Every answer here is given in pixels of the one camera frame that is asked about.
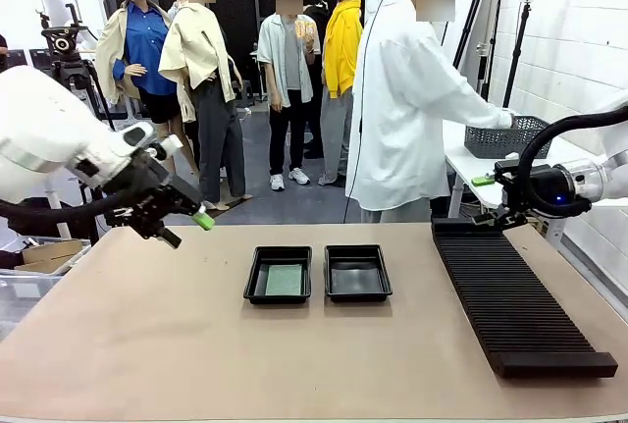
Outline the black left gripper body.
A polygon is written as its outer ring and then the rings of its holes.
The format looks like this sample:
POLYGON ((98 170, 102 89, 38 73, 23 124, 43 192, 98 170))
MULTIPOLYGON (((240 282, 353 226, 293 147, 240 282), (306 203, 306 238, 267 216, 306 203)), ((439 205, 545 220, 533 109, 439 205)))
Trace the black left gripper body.
POLYGON ((168 182, 172 173, 146 150, 136 150, 128 165, 129 186, 123 190, 123 207, 154 204, 168 207, 168 182))

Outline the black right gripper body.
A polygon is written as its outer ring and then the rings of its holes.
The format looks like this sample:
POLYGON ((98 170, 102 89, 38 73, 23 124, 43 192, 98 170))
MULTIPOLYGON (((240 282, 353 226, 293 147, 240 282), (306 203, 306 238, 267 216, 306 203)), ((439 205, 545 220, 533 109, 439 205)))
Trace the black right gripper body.
POLYGON ((592 207, 589 199, 576 193, 560 165, 533 166, 524 182, 524 196, 529 207, 551 217, 577 217, 592 207))

